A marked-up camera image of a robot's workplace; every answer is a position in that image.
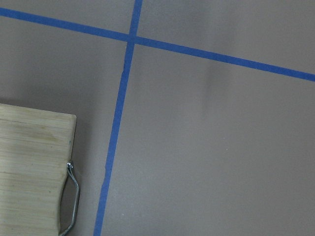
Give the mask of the wooden cutting board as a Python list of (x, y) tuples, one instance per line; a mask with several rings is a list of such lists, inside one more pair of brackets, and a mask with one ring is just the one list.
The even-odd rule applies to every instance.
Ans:
[(64, 184), (74, 179), (71, 161), (76, 116), (1, 104), (0, 233), (3, 236), (64, 236)]

